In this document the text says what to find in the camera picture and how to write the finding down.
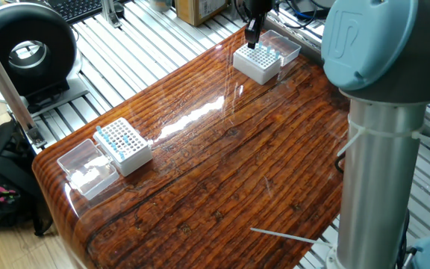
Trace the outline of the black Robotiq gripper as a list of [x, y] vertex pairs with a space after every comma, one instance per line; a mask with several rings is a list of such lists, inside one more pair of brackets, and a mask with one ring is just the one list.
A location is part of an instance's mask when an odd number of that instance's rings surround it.
[[254, 49], [257, 38], [260, 37], [265, 15], [275, 6], [275, 0], [245, 0], [244, 9], [250, 18], [245, 27], [245, 37], [249, 49]]

